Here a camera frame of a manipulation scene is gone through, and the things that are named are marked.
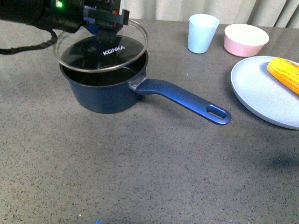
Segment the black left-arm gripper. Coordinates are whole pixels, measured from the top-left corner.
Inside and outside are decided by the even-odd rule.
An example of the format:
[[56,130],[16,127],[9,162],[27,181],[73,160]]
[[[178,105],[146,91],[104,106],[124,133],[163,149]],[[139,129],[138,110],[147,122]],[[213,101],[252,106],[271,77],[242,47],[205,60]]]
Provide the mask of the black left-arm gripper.
[[92,35],[113,39],[128,25],[130,12],[119,10],[119,0],[2,0],[0,19],[69,33],[83,26]]

